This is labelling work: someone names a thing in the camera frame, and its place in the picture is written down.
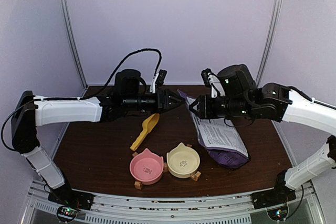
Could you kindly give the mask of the pink cat-shaped bowl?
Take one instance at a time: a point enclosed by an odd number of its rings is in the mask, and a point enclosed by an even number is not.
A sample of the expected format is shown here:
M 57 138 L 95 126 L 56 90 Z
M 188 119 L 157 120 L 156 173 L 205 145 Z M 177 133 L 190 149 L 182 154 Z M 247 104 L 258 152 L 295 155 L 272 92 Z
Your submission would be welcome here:
M 152 185 L 163 175 L 164 158 L 146 148 L 131 160 L 129 169 L 136 181 L 144 185 Z

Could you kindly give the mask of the cream cat-shaped bowl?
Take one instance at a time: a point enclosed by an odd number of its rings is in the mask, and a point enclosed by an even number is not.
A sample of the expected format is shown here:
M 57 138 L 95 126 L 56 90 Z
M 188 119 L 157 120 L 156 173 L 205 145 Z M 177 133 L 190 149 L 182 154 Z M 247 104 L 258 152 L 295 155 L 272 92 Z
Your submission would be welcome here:
M 186 146 L 183 142 L 166 154 L 166 163 L 169 172 L 181 179 L 190 178 L 197 172 L 200 165 L 200 156 L 196 150 Z

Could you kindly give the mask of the right aluminium frame post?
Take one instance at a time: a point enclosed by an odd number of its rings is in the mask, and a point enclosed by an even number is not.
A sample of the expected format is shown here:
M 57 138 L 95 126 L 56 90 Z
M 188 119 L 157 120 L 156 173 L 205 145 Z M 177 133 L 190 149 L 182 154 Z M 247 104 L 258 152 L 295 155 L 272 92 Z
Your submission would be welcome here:
M 272 7 L 272 12 L 271 12 L 271 17 L 270 17 L 268 33 L 267 33 L 267 36 L 266 36 L 266 42 L 265 42 L 264 50 L 263 50 L 263 53 L 262 53 L 261 62 L 260 62 L 259 68 L 258 68 L 257 77 L 256 77 L 256 85 L 257 86 L 261 85 L 262 78 L 263 78 L 264 73 L 266 71 L 267 61 L 269 59 L 272 44 L 273 44 L 273 41 L 274 41 L 276 28 L 277 28 L 277 24 L 278 24 L 280 12 L 281 12 L 282 2 L 283 2 L 283 0 L 274 0 L 274 4 L 273 4 L 273 7 Z

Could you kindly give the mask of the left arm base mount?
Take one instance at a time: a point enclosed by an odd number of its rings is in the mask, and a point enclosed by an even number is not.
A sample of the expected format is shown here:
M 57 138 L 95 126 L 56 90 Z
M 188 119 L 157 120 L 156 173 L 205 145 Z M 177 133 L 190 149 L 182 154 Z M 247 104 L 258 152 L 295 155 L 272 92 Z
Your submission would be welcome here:
M 73 190 L 67 180 L 59 188 L 51 189 L 48 195 L 49 201 L 82 210 L 90 210 L 93 199 L 91 193 Z

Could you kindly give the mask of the aluminium frame post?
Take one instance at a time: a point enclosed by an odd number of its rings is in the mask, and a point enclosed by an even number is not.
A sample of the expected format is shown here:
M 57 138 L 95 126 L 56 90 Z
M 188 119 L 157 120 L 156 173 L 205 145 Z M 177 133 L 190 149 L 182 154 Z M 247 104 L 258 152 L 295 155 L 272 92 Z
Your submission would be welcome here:
M 79 77 L 81 86 L 83 89 L 88 87 L 87 81 L 83 72 L 82 64 L 78 55 L 77 45 L 74 37 L 74 32 L 71 25 L 70 12 L 68 8 L 67 0 L 59 0 L 61 4 L 61 11 L 65 23 L 66 35 L 68 39 L 68 44 L 70 47 L 71 55 L 74 61 L 75 69 Z
M 276 28 L 277 28 L 277 24 L 278 24 L 280 12 L 281 12 L 282 2 L 283 2 L 283 0 L 274 0 L 274 4 L 273 4 L 273 7 L 272 7 L 272 12 L 271 12 L 271 17 L 270 17 L 268 33 L 267 33 L 267 36 L 266 36 L 266 42 L 265 42 L 264 50 L 263 50 L 263 53 L 262 53 L 261 62 L 260 62 L 259 68 L 258 68 L 257 77 L 256 77 L 256 85 L 257 86 L 261 85 L 262 78 L 263 78 L 264 73 L 266 71 L 267 61 L 269 59 L 272 44 L 273 44 L 273 41 L 274 41 Z

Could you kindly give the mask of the wooden bowl stand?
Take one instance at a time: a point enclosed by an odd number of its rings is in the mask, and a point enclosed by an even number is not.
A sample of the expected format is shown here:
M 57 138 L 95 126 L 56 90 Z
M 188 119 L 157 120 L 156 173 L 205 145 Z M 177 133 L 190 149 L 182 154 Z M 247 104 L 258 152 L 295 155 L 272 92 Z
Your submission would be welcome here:
M 166 158 L 164 158 L 164 170 L 163 170 L 163 174 L 166 173 L 166 172 L 169 172 L 169 170 L 168 170 L 168 166 L 167 166 L 167 163 L 166 163 Z M 198 178 L 200 177 L 200 175 L 201 175 L 201 172 L 199 172 L 197 170 L 197 172 L 195 172 L 190 178 L 192 178 L 193 180 L 197 181 Z M 134 187 L 136 189 L 141 190 L 143 186 L 144 186 L 144 184 L 142 184 L 141 182 L 135 180 Z

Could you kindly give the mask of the left aluminium frame post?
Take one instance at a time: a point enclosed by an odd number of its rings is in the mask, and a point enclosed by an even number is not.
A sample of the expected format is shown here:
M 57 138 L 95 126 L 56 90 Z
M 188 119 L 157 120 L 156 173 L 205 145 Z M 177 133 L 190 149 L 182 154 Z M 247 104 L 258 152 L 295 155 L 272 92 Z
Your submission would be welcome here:
M 87 81 L 83 72 L 82 64 L 78 55 L 77 45 L 74 37 L 74 32 L 71 25 L 70 12 L 68 8 L 67 0 L 59 0 L 61 4 L 61 11 L 65 23 L 66 35 L 68 39 L 68 44 L 70 47 L 71 55 L 74 61 L 75 69 L 79 77 L 81 86 L 83 89 L 88 87 Z

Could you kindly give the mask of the purple pet food bag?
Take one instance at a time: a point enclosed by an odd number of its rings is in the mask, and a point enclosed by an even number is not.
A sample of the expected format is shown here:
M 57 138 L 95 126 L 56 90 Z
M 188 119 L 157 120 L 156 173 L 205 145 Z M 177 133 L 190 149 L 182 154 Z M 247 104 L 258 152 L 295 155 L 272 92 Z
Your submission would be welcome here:
M 220 166 L 238 169 L 251 158 L 232 121 L 223 119 L 200 119 L 190 112 L 194 122 L 198 143 Z

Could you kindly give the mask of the yellow plastic scoop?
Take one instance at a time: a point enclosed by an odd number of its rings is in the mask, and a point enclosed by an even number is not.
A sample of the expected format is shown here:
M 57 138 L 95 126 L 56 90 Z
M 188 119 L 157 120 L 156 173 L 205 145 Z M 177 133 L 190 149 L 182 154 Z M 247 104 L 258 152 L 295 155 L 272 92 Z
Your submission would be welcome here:
M 136 151 L 139 148 L 139 146 L 142 144 L 142 142 L 147 137 L 147 135 L 151 133 L 151 131 L 157 125 L 159 119 L 160 119 L 160 115 L 158 113 L 155 113 L 143 121 L 141 133 L 130 146 L 130 149 L 132 151 Z

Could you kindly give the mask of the front aluminium rail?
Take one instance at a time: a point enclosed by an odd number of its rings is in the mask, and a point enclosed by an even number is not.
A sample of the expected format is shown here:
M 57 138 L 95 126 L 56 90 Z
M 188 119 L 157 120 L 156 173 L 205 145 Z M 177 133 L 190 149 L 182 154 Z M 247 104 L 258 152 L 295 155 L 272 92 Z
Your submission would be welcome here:
M 91 209 L 81 210 L 70 223 L 326 223 L 309 183 L 297 211 L 279 222 L 269 216 L 271 207 L 254 207 L 251 193 L 190 198 L 92 194 Z M 48 201 L 44 183 L 33 181 L 27 200 L 19 223 L 61 223 L 56 217 L 59 204 Z

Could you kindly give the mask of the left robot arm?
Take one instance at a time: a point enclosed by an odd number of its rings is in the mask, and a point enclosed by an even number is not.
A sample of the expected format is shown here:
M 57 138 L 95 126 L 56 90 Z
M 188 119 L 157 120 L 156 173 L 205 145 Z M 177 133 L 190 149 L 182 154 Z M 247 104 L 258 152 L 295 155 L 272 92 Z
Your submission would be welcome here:
M 144 80 L 135 69 L 116 74 L 114 86 L 107 94 L 76 98 L 47 98 L 25 91 L 11 120 L 13 150 L 24 156 L 45 180 L 56 198 L 71 205 L 76 197 L 63 172 L 51 160 L 37 138 L 38 126 L 68 122 L 112 122 L 130 111 L 162 114 L 184 103 L 184 98 L 161 89 L 165 70 L 160 70 L 149 88 L 139 90 Z

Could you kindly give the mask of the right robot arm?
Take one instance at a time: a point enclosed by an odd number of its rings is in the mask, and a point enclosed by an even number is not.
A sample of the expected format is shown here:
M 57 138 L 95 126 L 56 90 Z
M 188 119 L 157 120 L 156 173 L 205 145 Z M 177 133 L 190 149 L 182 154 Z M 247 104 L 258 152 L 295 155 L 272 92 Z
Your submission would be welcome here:
M 214 74 L 201 72 L 210 94 L 200 95 L 189 110 L 200 119 L 247 118 L 292 122 L 330 134 L 323 146 L 299 165 L 278 175 L 276 187 L 269 192 L 272 203 L 279 204 L 305 182 L 329 168 L 335 168 L 335 107 L 293 86 L 267 83 L 257 87 L 245 64 L 232 65 Z

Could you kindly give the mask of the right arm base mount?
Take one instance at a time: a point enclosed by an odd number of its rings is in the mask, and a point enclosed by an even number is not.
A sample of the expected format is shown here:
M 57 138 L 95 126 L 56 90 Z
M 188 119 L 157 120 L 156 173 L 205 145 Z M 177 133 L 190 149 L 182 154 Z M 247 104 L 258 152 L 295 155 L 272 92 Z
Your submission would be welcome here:
M 273 189 L 251 194 L 254 209 L 268 208 L 275 205 L 285 204 L 296 199 L 295 190 L 285 186 L 285 173 L 286 170 L 283 170 L 277 175 Z

